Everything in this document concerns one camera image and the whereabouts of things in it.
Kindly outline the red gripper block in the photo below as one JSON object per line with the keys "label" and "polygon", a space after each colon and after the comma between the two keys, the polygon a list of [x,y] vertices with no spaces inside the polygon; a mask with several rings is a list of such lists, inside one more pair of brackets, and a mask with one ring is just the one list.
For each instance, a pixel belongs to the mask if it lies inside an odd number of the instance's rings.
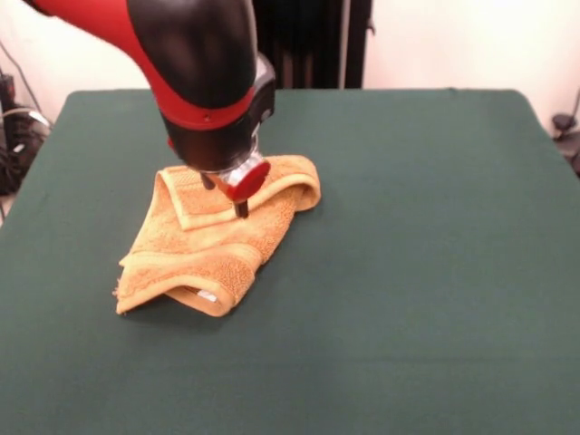
{"label": "red gripper block", "polygon": [[248,199],[264,184],[271,169],[267,160],[247,160],[239,167],[216,174],[199,173],[205,189],[217,187],[230,201],[238,218],[248,218]]}

